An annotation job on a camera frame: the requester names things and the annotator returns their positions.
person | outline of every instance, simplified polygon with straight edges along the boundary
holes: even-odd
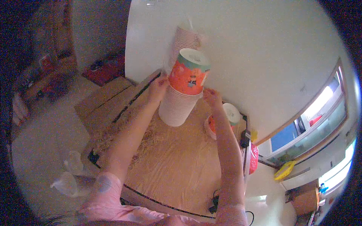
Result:
[[[120,196],[127,169],[143,135],[168,86],[167,78],[159,77],[149,86],[146,104],[120,131],[108,152],[87,201],[79,213],[85,217],[81,225],[246,225],[244,209],[243,159],[238,142],[222,108],[220,94],[213,89],[203,93],[216,123],[217,147],[221,166],[221,189],[215,224],[198,222],[186,216],[171,216],[140,206],[121,205]]]

hand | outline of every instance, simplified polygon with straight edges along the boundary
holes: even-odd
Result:
[[[166,76],[156,78],[149,87],[148,102],[160,104],[169,85]]]
[[[214,89],[204,89],[203,98],[212,109],[222,106],[220,93]]]

power adapter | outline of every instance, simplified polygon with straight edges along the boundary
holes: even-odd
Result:
[[[241,138],[240,138],[240,146],[242,148],[247,148],[249,146],[249,142],[250,142],[250,138],[251,138],[251,134],[249,130],[244,130],[241,133]]]
[[[214,196],[212,198],[212,203],[214,205],[209,208],[209,211],[210,211],[211,214],[216,213],[216,211],[218,210],[219,196]]]

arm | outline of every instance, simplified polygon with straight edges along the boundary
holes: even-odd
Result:
[[[157,78],[148,88],[149,96],[146,104],[139,108],[125,128],[114,138],[107,154],[104,171],[117,176],[123,184],[128,166],[140,145],[150,121],[165,96],[168,82],[166,78]]]
[[[210,105],[216,123],[216,142],[221,166],[221,190],[218,209],[228,204],[244,206],[243,158],[220,95],[205,89],[204,99]]]

pink pajamas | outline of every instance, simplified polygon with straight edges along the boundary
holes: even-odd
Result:
[[[122,187],[123,184],[115,175],[109,172],[100,173],[88,200],[79,212],[86,216],[86,221],[132,221],[143,225],[155,223],[169,216],[140,206],[121,205],[119,199]],[[185,216],[176,217],[188,226],[213,225],[197,222]],[[244,226],[245,223],[246,216],[242,205],[225,206],[216,214],[215,225],[218,226]]]

